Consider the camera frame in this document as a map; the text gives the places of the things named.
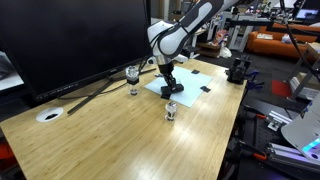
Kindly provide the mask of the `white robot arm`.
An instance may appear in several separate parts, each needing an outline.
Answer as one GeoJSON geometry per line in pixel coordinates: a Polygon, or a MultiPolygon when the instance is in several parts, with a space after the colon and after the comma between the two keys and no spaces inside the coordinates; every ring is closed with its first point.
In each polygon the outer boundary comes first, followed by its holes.
{"type": "Polygon", "coordinates": [[[184,44],[198,29],[214,15],[239,3],[240,0],[199,0],[194,7],[174,24],[159,21],[147,29],[152,55],[155,57],[166,86],[161,87],[163,94],[184,90],[172,75],[173,59],[182,51],[184,44]]]}

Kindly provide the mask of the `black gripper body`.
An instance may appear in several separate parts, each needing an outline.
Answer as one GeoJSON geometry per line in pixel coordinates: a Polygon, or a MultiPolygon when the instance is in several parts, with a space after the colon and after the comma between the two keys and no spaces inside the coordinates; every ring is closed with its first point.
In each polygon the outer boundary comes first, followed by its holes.
{"type": "Polygon", "coordinates": [[[174,65],[172,62],[164,65],[159,65],[159,70],[162,76],[164,77],[166,86],[175,87],[177,85],[176,79],[172,75],[172,71],[174,70],[174,65]]]}

